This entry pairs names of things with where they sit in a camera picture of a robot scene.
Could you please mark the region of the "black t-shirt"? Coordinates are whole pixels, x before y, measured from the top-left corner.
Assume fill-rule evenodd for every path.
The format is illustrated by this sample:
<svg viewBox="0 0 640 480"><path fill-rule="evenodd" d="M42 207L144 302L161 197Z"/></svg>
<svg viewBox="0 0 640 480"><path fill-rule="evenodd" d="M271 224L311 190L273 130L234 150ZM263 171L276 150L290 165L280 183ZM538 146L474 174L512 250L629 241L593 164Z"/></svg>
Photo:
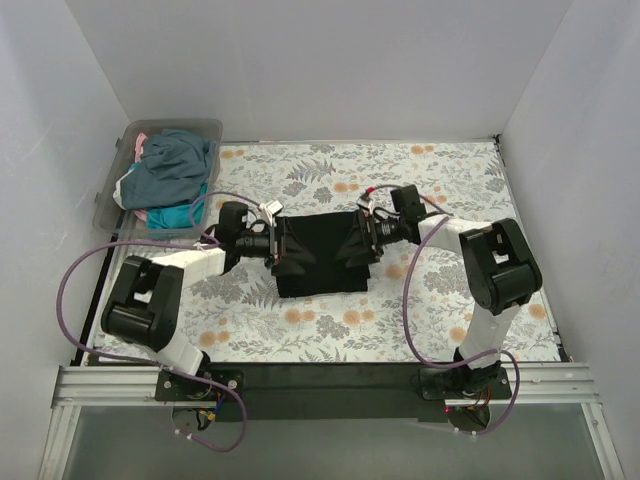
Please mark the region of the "black t-shirt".
<svg viewBox="0 0 640 480"><path fill-rule="evenodd" d="M368 291L369 266L347 268L344 261L336 259L354 219L354 212L286 218L294 238L310 252L315 262L303 265L303 275L276 277L280 298Z"/></svg>

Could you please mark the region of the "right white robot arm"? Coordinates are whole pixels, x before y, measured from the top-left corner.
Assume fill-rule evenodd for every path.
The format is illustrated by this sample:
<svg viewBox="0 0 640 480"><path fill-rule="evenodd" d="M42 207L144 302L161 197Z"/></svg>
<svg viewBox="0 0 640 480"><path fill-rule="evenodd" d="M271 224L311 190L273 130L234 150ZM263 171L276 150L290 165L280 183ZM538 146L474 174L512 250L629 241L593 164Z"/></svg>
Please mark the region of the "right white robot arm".
<svg viewBox="0 0 640 480"><path fill-rule="evenodd" d="M416 186L391 191L394 214L380 217L372 190L358 199L353 226L336 258L349 267L380 260L386 245L407 241L420 249L445 250L463 260L475 305L472 319L452 362L438 365L418 355L422 393L427 399L488 395L506 387L501 366L504 342L519 309L542 287L539 266L518 222L493 223L455 218L440 209L428 211Z"/></svg>

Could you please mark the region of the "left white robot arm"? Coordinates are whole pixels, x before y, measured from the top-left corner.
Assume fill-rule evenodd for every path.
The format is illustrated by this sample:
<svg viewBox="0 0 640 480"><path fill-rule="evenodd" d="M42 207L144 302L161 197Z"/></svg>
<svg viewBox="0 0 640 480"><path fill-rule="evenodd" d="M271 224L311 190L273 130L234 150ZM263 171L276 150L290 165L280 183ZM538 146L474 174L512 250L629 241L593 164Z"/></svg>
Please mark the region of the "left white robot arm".
<svg viewBox="0 0 640 480"><path fill-rule="evenodd" d="M304 275L316 259L281 210L278 201L261 204L255 231L247 223L248 205L227 202L203 244L161 257L127 257L103 311L102 330L180 374L178 387L188 398L205 398L213 386L205 369L210 360L178 330L182 291L229 272L243 257L264 259L276 277Z"/></svg>

